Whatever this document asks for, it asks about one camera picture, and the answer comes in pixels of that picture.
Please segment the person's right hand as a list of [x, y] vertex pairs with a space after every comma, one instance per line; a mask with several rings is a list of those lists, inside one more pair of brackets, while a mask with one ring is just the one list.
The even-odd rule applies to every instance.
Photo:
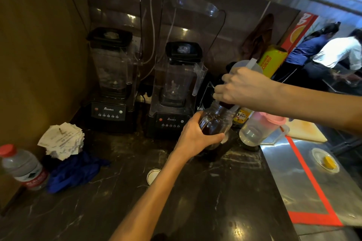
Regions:
[[229, 74], [238, 74], [241, 80], [241, 105], [256, 108], [260, 101], [272, 100], [279, 83], [246, 67], [233, 68]]

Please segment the person's left hand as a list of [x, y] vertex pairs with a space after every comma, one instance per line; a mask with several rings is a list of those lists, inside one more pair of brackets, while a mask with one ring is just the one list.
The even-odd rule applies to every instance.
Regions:
[[188, 120], [174, 148], [176, 156], [183, 161], [188, 161], [205, 149], [198, 146], [198, 138], [202, 133], [198, 123], [201, 115], [202, 111], [199, 111]]

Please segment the glass jar with dark liquid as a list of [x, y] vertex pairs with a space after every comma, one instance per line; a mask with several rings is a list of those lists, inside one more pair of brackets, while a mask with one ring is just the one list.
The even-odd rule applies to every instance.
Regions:
[[238, 106], [214, 100], [211, 106], [202, 112], [198, 121], [204, 135], [227, 133], [232, 126]]

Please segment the person's right forearm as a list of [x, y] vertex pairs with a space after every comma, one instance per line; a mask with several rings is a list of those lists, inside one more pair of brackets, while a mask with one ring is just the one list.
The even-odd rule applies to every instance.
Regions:
[[362, 137], [362, 96], [316, 91], [277, 83], [275, 114]]

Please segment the person's left forearm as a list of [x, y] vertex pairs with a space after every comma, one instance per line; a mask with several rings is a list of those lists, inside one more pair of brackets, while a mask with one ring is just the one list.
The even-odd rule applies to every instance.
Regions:
[[187, 161], [200, 151], [174, 148], [164, 167], [111, 235], [109, 241], [150, 241], [165, 203]]

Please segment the dark pitcher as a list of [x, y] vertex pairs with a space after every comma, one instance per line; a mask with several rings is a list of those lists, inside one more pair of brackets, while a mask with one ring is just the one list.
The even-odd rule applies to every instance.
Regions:
[[217, 85], [223, 84], [222, 76], [229, 73], [235, 63], [236, 62], [230, 62], [227, 64], [225, 70], [223, 70], [223, 72], [217, 76], [214, 76], [210, 72], [206, 74], [197, 94], [195, 111], [203, 111], [211, 106], [212, 102], [214, 101], [213, 94], [215, 87]]

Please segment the yellow label sauce bottle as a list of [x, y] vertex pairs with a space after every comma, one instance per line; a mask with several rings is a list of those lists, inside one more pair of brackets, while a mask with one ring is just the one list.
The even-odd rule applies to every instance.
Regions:
[[254, 111], [248, 108], [240, 108], [239, 111], [236, 113], [235, 117], [233, 118], [233, 125], [241, 126], [245, 124], [253, 112]]

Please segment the translucent plastic measuring jug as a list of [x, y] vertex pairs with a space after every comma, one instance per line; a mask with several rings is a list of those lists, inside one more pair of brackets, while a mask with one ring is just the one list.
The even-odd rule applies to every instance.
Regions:
[[255, 58], [252, 58], [250, 60], [238, 61], [231, 67], [231, 69], [240, 68], [240, 67], [246, 67], [246, 68], [248, 68], [248, 69], [250, 69], [252, 71], [263, 74], [262, 67], [257, 64], [257, 60]]

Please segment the clear blender jar black lid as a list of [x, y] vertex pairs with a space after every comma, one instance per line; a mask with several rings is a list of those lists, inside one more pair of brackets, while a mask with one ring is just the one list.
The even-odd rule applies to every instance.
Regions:
[[99, 87], [106, 97], [127, 99], [135, 83], [137, 46], [128, 30], [97, 27], [87, 36]]
[[206, 76], [203, 50], [197, 42], [167, 42], [164, 57], [165, 83], [160, 103], [167, 107], [184, 107], [188, 96], [197, 96]]

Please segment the clear pitcher with pink lid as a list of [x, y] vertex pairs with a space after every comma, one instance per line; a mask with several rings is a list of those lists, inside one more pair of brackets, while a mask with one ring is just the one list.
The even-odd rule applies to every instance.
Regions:
[[[290, 132], [286, 123], [286, 117], [255, 111], [240, 129], [239, 138], [249, 147], [273, 146]], [[274, 132], [278, 132], [278, 136], [273, 141], [265, 142]]]

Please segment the yellow cling film box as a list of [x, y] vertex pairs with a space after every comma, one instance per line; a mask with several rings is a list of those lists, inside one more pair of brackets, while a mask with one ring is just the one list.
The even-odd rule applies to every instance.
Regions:
[[261, 67], [263, 74], [271, 78], [284, 62], [288, 52], [277, 45], [270, 45], [259, 59], [257, 64]]

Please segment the brown hanging cloth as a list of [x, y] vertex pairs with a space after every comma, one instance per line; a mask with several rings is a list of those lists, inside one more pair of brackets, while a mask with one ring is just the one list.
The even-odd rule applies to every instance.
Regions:
[[239, 46], [241, 60], [260, 60], [271, 43], [274, 15], [267, 14]]

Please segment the small white round lid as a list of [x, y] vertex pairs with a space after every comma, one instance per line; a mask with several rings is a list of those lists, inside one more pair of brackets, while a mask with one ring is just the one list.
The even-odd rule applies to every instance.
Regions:
[[150, 186], [152, 184], [152, 182], [156, 179], [156, 177], [158, 176], [158, 174], [160, 173], [160, 169], [152, 169], [148, 172], [146, 180], [147, 180], [147, 184]]

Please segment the white power socket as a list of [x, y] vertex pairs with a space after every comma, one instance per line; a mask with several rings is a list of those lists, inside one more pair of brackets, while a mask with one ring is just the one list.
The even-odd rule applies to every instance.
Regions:
[[145, 103], [145, 104], [151, 104], [152, 98], [149, 97], [146, 93], [144, 95], [141, 95], [140, 93], [136, 96], [136, 102], [139, 103]]

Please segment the cream cutting board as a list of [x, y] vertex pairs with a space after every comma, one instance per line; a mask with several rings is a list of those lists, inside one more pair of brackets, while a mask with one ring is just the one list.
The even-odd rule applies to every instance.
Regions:
[[297, 119], [289, 121], [289, 119], [287, 119], [286, 125], [290, 129], [287, 136], [293, 139], [305, 140], [315, 143], [325, 143], [328, 141], [325, 135], [314, 123]]

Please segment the red sign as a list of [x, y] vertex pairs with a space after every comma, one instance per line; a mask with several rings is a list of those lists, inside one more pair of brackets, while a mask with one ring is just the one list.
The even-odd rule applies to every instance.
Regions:
[[280, 47], [290, 53], [305, 36], [318, 17], [318, 15], [314, 15], [310, 12], [299, 13], [280, 40]]

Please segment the small white dish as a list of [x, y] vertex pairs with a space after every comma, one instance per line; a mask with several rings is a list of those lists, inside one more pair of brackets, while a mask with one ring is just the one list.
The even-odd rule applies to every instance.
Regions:
[[[327, 151], [325, 151], [325, 150], [323, 150], [323, 149], [320, 149], [320, 148], [313, 148], [313, 149], [311, 150], [311, 154], [312, 154], [312, 156], [313, 156], [314, 161], [315, 161], [319, 166], [321, 166], [323, 169], [325, 169], [326, 171], [328, 171], [329, 173], [337, 174], [337, 173], [340, 172], [340, 166], [339, 166], [339, 164], [337, 163], [336, 159], [335, 159], [331, 154], [329, 154]], [[331, 156], [331, 157], [335, 160], [335, 162], [336, 162], [337, 165], [338, 165], [338, 168], [337, 168], [336, 170], [328, 170], [327, 168], [324, 167], [324, 165], [323, 165], [323, 157], [326, 156], [326, 155]]]

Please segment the yellow fruit piece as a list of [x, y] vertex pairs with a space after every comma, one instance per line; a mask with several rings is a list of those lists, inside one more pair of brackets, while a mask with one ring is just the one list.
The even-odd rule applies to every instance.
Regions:
[[323, 157], [323, 165], [328, 170], [336, 170], [338, 168], [338, 165], [335, 162], [335, 160], [331, 156], [328, 156], [328, 155]]

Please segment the blue cloth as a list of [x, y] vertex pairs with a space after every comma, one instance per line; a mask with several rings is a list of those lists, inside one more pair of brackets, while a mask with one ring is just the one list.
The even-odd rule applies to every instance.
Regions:
[[109, 167], [111, 162], [83, 151], [61, 161], [49, 175], [47, 192], [55, 194], [68, 188], [89, 183], [102, 167]]

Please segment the stack of paper receipts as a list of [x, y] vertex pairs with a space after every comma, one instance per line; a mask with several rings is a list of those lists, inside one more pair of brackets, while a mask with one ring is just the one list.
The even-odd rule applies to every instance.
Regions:
[[64, 161], [83, 150], [84, 137], [85, 134], [81, 128], [65, 122], [61, 125], [50, 126], [37, 145], [45, 148], [46, 155]]

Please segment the plastic water bottle red cap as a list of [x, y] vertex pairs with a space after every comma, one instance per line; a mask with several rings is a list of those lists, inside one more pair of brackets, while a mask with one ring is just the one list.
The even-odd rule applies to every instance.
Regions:
[[49, 173], [31, 152], [18, 149], [14, 144], [0, 146], [2, 168], [28, 190], [45, 188]]

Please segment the black blender with clear enclosure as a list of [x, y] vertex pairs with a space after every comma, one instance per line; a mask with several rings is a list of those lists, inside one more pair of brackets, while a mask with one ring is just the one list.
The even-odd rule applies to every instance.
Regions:
[[[82, 104], [82, 112], [85, 117], [84, 124], [88, 129], [100, 132], [118, 134], [133, 133], [137, 120], [135, 99], [138, 93], [139, 67], [143, 63], [142, 0], [87, 1], [90, 16], [89, 27], [85, 25], [85, 28], [87, 28], [87, 36], [91, 30], [97, 27], [128, 30], [133, 33], [133, 44], [138, 48], [137, 55], [139, 62], [135, 72], [135, 83], [127, 99], [118, 99], [102, 95], [98, 82]], [[89, 45], [88, 50], [89, 56], [91, 57]]]
[[157, 33], [155, 75], [152, 100], [147, 114], [146, 136], [155, 139], [178, 139], [193, 116], [197, 96], [188, 96], [185, 106], [173, 108], [160, 103], [165, 83], [165, 46], [167, 42], [197, 42], [203, 50], [203, 64], [221, 32], [226, 12], [207, 0], [163, 0]]

